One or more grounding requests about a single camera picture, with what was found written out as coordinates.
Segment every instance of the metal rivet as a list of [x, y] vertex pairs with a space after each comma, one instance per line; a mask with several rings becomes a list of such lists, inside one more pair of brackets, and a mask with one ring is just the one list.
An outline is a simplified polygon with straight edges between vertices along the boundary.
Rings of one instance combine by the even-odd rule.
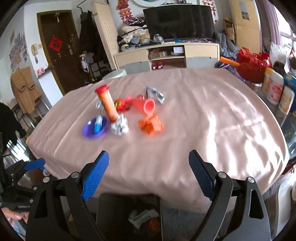
[[255, 182], [254, 178], [252, 178], [252, 177], [248, 177], [248, 181], [249, 181], [250, 183], [254, 183], [254, 182]]
[[78, 178], [78, 177], [79, 177], [79, 172], [73, 172], [73, 173], [71, 174], [71, 177], [72, 177], [72, 178]]
[[43, 182], [44, 183], [46, 183], [46, 182], [48, 182], [49, 181], [49, 177], [45, 177], [45, 178], [43, 178]]
[[226, 173], [225, 172], [219, 172], [218, 175], [221, 178], [226, 178]]

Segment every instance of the blue gripper pad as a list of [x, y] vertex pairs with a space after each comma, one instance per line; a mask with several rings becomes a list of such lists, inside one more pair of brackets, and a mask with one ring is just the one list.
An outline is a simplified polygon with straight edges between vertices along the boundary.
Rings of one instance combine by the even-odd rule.
[[204, 196], [213, 201], [215, 197], [214, 181], [202, 164], [203, 160], [201, 160], [193, 151], [189, 153], [188, 159], [191, 170], [193, 171], [193, 174], [202, 190], [202, 193], [204, 194]]
[[94, 163], [92, 170], [85, 178], [83, 183], [83, 191], [81, 197], [84, 201], [87, 201], [92, 197], [109, 165], [109, 154], [104, 152], [100, 155], [99, 160]]
[[38, 159], [38, 160], [36, 160], [36, 161], [28, 162], [28, 163], [25, 165], [24, 169], [25, 169], [26, 171], [31, 171], [31, 170], [34, 170], [34, 169], [36, 169], [36, 168], [40, 168], [40, 169], [42, 169], [43, 166], [44, 166], [44, 164], [45, 164], [45, 160], [44, 160], [43, 158], [40, 158], [40, 159]]

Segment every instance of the television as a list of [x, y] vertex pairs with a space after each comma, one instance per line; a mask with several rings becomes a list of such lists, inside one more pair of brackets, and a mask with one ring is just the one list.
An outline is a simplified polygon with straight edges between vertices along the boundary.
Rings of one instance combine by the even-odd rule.
[[153, 39], [215, 39], [211, 8], [192, 4], [168, 4], [143, 10]]

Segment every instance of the hand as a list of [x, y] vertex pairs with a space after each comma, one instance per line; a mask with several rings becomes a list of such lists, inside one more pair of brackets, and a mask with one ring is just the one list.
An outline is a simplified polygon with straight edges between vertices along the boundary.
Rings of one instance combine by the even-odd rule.
[[22, 217], [20, 213], [10, 211], [6, 207], [2, 208], [1, 210], [11, 225], [15, 225], [15, 223], [13, 222], [13, 219], [21, 220], [23, 218], [26, 223], [28, 221], [29, 213], [23, 213], [24, 217]]

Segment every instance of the window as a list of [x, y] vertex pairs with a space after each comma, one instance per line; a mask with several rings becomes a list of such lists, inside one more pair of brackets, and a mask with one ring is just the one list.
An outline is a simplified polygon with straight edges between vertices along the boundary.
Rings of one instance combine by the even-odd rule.
[[277, 20], [279, 23], [279, 30], [281, 31], [281, 39], [283, 41], [284, 49], [289, 54], [291, 52], [292, 47], [296, 48], [296, 36], [292, 32], [290, 25], [284, 19], [283, 15], [278, 11], [278, 9], [274, 8], [276, 11]]

